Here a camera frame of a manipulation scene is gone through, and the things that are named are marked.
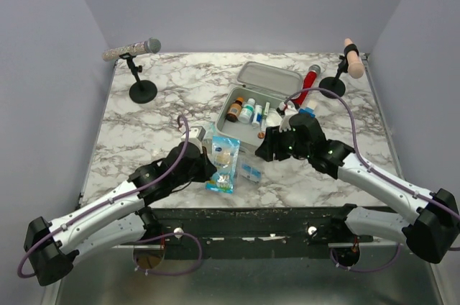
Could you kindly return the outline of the cotton swab bag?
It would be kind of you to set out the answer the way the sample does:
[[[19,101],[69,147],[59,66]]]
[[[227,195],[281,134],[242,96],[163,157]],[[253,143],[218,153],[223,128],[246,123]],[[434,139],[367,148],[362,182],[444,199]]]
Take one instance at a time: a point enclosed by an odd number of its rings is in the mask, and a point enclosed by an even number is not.
[[[236,166],[240,141],[234,138],[214,136],[211,144],[211,162],[216,172],[206,182],[209,191],[232,194],[235,188]]]

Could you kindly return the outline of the white green medicine bottle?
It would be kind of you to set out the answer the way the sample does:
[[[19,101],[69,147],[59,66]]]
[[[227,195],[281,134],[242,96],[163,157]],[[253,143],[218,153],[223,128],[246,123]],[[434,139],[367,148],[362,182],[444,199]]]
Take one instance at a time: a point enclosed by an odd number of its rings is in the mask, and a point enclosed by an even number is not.
[[[242,106],[238,120],[243,124],[249,124],[254,113],[256,101],[253,98],[248,99]]]

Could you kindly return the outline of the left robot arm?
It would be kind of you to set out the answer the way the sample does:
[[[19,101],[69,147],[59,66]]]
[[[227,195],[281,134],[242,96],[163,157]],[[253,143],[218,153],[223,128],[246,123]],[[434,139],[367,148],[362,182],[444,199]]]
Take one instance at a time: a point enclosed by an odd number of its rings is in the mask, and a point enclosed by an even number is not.
[[[101,250],[153,243],[166,230],[149,206],[188,183],[205,183],[215,172],[201,143],[181,142],[91,204],[49,222],[43,217],[32,220],[24,249],[33,277],[40,286],[49,286]]]

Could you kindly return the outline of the grey medicine kit case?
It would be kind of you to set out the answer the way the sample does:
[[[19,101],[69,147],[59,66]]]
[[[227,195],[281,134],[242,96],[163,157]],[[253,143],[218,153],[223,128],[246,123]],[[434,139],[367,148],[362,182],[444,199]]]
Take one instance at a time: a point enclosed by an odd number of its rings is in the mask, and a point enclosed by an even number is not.
[[[289,95],[303,86],[301,74],[254,61],[240,70],[238,86],[230,90],[215,122],[222,137],[239,140],[241,146],[254,152],[261,144],[264,110],[275,109]]]

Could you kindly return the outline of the white gauze pad pack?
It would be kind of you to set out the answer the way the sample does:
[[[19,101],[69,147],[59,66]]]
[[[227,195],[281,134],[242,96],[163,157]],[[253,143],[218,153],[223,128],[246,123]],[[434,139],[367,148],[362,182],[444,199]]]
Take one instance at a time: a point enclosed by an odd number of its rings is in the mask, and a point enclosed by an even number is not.
[[[266,117],[266,127],[280,126],[283,117],[276,111],[276,109],[270,108]]]

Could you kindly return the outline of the green medicine box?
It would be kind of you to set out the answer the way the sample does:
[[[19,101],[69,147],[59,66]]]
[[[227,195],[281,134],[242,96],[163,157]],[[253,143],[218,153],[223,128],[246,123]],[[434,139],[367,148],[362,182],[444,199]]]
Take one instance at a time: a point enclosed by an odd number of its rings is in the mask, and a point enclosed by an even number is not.
[[[264,106],[263,113],[262,113],[262,118],[266,119],[267,115],[269,114],[269,112],[270,112],[270,102],[266,102],[265,106]]]

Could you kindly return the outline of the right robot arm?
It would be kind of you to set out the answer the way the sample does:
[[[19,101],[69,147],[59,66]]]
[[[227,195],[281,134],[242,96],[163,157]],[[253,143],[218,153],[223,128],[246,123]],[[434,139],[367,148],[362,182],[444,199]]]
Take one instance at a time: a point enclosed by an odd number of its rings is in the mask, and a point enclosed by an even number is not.
[[[331,223],[341,242],[354,235],[380,237],[406,245],[422,260],[438,264],[459,236],[454,196],[414,186],[359,156],[357,149],[325,136],[309,114],[286,116],[286,127],[269,127],[255,155],[266,162],[307,160],[319,173],[349,183],[390,207],[389,212],[351,206]]]

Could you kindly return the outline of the amber medicine bottle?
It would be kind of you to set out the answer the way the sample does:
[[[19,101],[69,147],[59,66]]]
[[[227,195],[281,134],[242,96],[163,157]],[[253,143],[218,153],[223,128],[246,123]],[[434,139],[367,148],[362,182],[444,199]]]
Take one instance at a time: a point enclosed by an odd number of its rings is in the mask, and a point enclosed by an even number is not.
[[[229,122],[237,122],[240,112],[242,110],[243,103],[244,103],[244,99],[242,97],[238,97],[229,107],[229,110],[226,113],[225,119]]]

